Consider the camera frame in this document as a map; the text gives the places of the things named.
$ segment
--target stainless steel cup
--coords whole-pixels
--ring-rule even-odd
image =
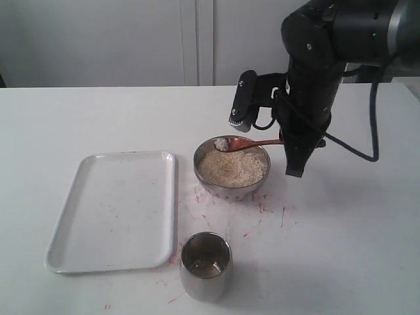
[[[180,264],[185,291],[199,301],[220,299],[232,279],[232,250],[216,233],[201,232],[191,236],[182,248]]]

